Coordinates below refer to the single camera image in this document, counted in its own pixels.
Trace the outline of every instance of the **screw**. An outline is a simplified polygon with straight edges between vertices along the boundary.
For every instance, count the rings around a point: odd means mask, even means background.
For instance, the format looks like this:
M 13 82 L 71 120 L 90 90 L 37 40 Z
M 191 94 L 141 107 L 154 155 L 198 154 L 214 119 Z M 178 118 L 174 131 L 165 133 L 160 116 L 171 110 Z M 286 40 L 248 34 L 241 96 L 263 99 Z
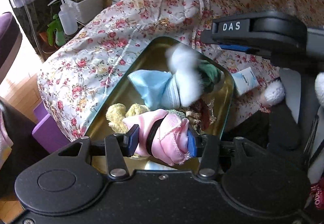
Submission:
M 159 180 L 166 180 L 169 176 L 166 174 L 159 175 Z
M 199 174 L 202 177 L 211 177 L 213 175 L 215 175 L 215 170 L 211 169 L 211 168 L 203 168 L 199 170 Z
M 122 168 L 115 168 L 110 171 L 110 174 L 113 177 L 122 177 L 122 176 L 126 175 L 126 170 L 122 169 Z
M 34 224 L 34 222 L 30 219 L 24 220 L 24 224 Z

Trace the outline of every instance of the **green spray bottle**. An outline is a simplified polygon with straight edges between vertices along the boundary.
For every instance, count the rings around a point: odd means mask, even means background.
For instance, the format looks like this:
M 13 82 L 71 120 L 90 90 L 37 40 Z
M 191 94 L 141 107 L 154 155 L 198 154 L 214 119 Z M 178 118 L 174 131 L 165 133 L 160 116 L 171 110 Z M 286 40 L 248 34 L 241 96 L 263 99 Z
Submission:
M 63 27 L 62 27 L 62 24 L 61 24 L 58 14 L 55 14 L 53 16 L 53 19 L 54 19 L 54 21 L 52 21 L 51 23 L 49 23 L 47 25 L 48 26 L 48 29 L 47 29 L 48 43 L 50 46 L 53 45 L 53 33 L 54 33 L 54 31 L 56 31 L 55 43 L 56 43 L 56 45 L 58 45 L 60 47 L 66 43 L 64 31 L 63 31 Z

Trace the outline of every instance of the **purple cushion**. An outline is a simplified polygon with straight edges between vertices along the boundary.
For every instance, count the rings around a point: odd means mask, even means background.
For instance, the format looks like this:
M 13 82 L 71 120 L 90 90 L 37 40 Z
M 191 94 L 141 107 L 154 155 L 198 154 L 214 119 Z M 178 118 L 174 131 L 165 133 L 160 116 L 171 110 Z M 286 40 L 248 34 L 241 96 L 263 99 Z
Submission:
M 0 16 L 0 67 L 8 57 L 20 33 L 19 26 L 10 12 Z
M 49 153 L 70 143 L 49 113 L 35 126 L 32 134 Z
M 40 122 L 48 114 L 43 101 L 40 104 L 38 104 L 37 107 L 34 109 L 34 114 L 38 122 Z

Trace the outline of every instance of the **pink towel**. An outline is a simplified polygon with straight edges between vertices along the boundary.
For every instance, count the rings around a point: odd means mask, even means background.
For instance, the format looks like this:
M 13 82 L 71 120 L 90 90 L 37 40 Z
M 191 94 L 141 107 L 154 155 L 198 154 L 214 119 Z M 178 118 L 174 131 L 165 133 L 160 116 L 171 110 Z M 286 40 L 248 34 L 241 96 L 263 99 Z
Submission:
M 11 153 L 13 142 L 4 127 L 2 112 L 0 111 L 0 169 Z
M 158 128 L 152 143 L 152 155 L 163 162 L 174 165 L 182 164 L 189 159 L 188 153 L 188 119 L 180 119 L 174 113 L 158 109 L 156 111 L 148 111 L 137 116 L 126 117 L 123 122 L 130 129 L 134 124 L 140 126 L 139 144 L 135 151 L 140 156 L 149 156 L 146 150 L 146 139 L 152 125 L 159 119 L 162 121 Z

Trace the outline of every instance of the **metal tray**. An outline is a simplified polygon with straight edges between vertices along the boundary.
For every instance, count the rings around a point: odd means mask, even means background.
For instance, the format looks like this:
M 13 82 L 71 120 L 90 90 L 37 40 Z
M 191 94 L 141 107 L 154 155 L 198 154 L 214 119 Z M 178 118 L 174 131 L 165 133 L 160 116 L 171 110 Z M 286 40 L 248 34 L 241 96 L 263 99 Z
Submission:
M 126 109 L 128 109 L 133 103 L 144 104 L 144 101 L 140 98 L 140 95 L 134 89 L 127 76 L 138 69 L 169 71 L 166 64 L 165 52 L 169 47 L 177 43 L 177 40 L 170 37 L 158 37 L 147 46 L 147 48 L 141 53 L 141 55 L 135 60 L 132 66 L 121 78 L 113 91 L 110 93 L 106 102 L 101 107 L 100 111 L 96 114 L 86 132 L 87 136 L 91 137 L 92 140 L 103 140 L 105 136 L 114 133 L 114 131 L 108 126 L 108 121 L 106 120 L 106 111 L 112 104 L 122 103 L 126 106 Z M 224 67 L 202 54 L 201 59 L 207 60 L 225 73 L 225 84 L 223 88 L 220 91 L 205 95 L 208 100 L 214 99 L 213 113 L 216 117 L 216 121 L 209 126 L 206 133 L 221 136 L 232 100 L 234 81 L 230 73 Z M 155 159 L 154 157 L 150 157 L 148 159 L 160 164 L 164 164 L 162 161 Z M 125 161 L 130 173 L 133 169 L 144 169 L 147 162 L 147 160 L 134 160 L 129 158 L 125 158 Z M 106 163 L 104 158 L 93 158 L 92 165 L 102 172 L 106 171 Z M 181 166 L 175 165 L 174 168 L 196 170 L 198 165 L 198 159 L 190 159 Z

